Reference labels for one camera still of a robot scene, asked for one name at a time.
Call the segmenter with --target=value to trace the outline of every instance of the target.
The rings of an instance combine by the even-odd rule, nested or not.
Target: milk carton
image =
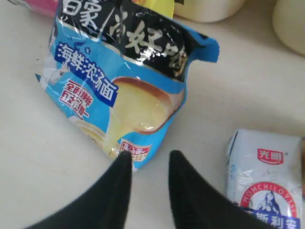
[[[228,147],[227,197],[279,229],[299,229],[302,139],[238,130]]]

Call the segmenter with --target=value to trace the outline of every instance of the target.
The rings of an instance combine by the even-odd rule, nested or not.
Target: blue plastic package
[[[214,39],[131,0],[64,0],[49,50],[43,89],[106,154],[130,151],[134,170],[183,106],[190,63],[219,55]]]

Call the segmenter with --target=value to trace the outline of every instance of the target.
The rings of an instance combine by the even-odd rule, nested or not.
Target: plastic wrapper
[[[37,78],[106,154],[130,151],[136,170],[155,155],[184,104],[190,63],[216,62],[219,46],[129,0],[115,3],[60,5]]]
[[[276,228],[301,228],[301,149],[300,137],[238,130],[227,153],[227,197]]]
[[[69,0],[8,0],[16,5],[25,6],[31,10],[40,12],[50,17],[54,17],[59,1],[64,4]],[[102,2],[102,0],[91,0],[92,2]],[[173,18],[174,0],[132,0],[134,3],[154,10],[164,16]]]

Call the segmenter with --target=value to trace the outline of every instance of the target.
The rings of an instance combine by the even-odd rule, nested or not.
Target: white countertop
[[[134,174],[127,229],[173,229],[172,149],[224,192],[225,147],[237,128],[305,135],[305,58],[272,30],[273,0],[249,0],[218,23],[185,22],[218,40],[218,64],[194,62],[188,100],[156,157]],[[111,160],[40,88],[52,20],[0,1],[0,228],[20,229],[70,203]]]

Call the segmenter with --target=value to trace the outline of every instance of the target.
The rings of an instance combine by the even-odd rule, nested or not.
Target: red label
[[[280,165],[284,163],[282,152],[268,149],[257,149],[257,159],[269,165]]]
[[[254,184],[251,187],[249,187],[244,192],[240,206],[248,208],[251,197],[255,193],[258,193],[260,191],[272,191],[272,192],[275,192],[275,193],[281,195],[287,201],[287,203],[289,205],[289,209],[291,211],[291,216],[294,218],[297,217],[295,201],[294,201],[292,195],[288,192],[288,190],[286,188],[284,188],[276,183],[272,183],[272,182],[261,182],[261,183]]]
[[[121,151],[129,151],[132,154],[132,160],[136,162],[142,162],[148,156],[149,151],[151,150],[152,146],[138,146],[130,141],[122,139],[120,152]]]
[[[78,83],[69,80],[65,84],[59,100],[70,107],[81,120],[84,116],[89,117],[86,109],[92,104],[93,97],[86,88]]]

